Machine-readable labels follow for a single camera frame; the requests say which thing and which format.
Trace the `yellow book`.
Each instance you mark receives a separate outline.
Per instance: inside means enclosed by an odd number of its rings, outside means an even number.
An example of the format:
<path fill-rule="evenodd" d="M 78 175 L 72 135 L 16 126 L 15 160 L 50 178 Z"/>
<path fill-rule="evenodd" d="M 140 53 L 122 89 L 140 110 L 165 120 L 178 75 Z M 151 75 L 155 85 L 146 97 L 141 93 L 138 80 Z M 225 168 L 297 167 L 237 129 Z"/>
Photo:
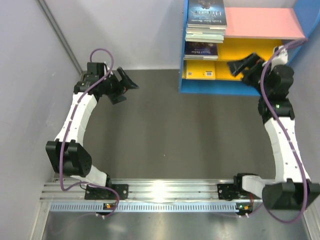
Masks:
<path fill-rule="evenodd" d="M 184 76 L 189 80 L 213 80 L 216 78 L 214 61 L 185 60 L 184 69 Z"/>

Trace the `purple galaxy cover book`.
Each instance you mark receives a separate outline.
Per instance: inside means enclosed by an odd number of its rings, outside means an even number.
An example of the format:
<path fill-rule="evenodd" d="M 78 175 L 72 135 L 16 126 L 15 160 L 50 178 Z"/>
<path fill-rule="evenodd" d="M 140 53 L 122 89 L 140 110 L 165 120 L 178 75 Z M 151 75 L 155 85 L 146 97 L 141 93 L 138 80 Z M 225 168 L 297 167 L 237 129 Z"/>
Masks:
<path fill-rule="evenodd" d="M 208 42 L 185 42 L 184 47 L 185 59 L 200 59 L 200 60 L 217 60 L 218 48 L 216 43 Z"/>

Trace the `grey book with circle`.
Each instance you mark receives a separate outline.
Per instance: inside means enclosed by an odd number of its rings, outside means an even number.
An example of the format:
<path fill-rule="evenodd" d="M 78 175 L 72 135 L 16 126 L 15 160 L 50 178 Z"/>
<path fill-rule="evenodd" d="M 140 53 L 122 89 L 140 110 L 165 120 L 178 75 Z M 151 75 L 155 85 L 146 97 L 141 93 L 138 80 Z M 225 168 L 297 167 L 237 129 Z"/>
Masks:
<path fill-rule="evenodd" d="M 191 34 L 185 35 L 186 42 L 223 43 L 224 36 L 219 34 Z"/>

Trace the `teal blue book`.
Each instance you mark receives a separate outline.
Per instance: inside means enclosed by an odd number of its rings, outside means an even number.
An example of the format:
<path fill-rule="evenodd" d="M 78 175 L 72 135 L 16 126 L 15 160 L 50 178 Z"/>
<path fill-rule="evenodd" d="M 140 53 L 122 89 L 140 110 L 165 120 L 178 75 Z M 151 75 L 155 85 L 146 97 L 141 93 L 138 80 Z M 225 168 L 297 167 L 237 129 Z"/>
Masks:
<path fill-rule="evenodd" d="M 204 34 L 204 35 L 224 35 L 226 33 L 225 29 L 211 29 L 211 28 L 196 28 L 196 27 L 187 27 L 187 34 Z"/>

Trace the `navy blue book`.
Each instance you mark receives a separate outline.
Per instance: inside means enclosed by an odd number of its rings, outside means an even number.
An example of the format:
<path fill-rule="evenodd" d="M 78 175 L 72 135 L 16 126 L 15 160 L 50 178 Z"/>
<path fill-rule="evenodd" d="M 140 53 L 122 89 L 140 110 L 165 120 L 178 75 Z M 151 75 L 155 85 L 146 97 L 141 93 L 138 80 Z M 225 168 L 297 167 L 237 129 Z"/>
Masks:
<path fill-rule="evenodd" d="M 225 30 L 227 28 L 227 18 L 224 1 L 189 0 L 187 27 Z"/>

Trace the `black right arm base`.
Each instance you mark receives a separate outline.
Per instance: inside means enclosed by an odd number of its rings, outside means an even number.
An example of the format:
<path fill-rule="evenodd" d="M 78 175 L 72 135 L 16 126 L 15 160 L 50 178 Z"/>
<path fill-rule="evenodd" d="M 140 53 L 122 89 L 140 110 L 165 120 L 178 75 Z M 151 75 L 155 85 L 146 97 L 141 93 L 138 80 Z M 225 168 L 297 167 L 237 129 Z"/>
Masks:
<path fill-rule="evenodd" d="M 254 173 L 238 173 L 233 176 L 232 183 L 219 183 L 217 184 L 217 192 L 219 200 L 232 201 L 232 200 L 249 200 L 253 197 L 254 200 L 259 199 L 256 195 L 245 191 L 242 188 L 242 178 L 244 176 L 256 176 Z"/>

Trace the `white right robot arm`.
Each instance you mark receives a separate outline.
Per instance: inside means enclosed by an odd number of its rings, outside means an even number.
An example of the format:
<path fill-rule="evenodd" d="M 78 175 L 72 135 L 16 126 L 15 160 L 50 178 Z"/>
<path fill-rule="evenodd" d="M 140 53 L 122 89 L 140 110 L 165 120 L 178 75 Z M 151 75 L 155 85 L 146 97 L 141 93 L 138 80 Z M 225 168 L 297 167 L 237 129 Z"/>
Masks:
<path fill-rule="evenodd" d="M 267 69 L 264 69 L 266 61 L 256 53 L 227 62 L 233 77 L 242 75 L 241 81 L 260 94 L 258 112 L 275 162 L 274 183 L 256 174 L 239 173 L 234 177 L 233 192 L 242 199 L 250 193 L 261 198 L 268 210 L 306 210 L 320 195 L 320 185 L 311 182 L 300 159 L 295 113 L 287 97 L 294 82 L 294 70 L 285 64 L 286 60 L 279 54 Z"/>

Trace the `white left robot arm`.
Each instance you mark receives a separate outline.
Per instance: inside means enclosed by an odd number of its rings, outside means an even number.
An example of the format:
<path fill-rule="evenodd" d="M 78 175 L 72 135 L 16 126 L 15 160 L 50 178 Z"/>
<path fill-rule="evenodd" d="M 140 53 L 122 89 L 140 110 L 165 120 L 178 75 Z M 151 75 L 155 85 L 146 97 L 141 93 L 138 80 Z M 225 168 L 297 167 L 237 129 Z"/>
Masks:
<path fill-rule="evenodd" d="M 117 68 L 117 73 L 120 78 L 106 63 L 87 63 L 86 74 L 73 88 L 72 103 L 63 127 L 45 146 L 52 168 L 61 181 L 66 176 L 90 184 L 103 199 L 113 194 L 111 178 L 93 165 L 83 141 L 91 114 L 101 97 L 107 96 L 115 105 L 127 99 L 128 90 L 139 88 L 122 67 Z"/>

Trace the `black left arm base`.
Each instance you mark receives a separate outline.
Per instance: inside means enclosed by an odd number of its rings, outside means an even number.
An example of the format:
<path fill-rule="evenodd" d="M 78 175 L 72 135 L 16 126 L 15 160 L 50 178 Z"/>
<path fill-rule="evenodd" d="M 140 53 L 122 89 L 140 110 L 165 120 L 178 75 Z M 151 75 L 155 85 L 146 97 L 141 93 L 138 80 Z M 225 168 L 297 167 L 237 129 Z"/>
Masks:
<path fill-rule="evenodd" d="M 126 200 L 129 193 L 128 184 L 112 183 L 110 188 L 118 193 L 119 197 L 111 191 L 101 187 L 87 186 L 85 189 L 85 200 Z"/>

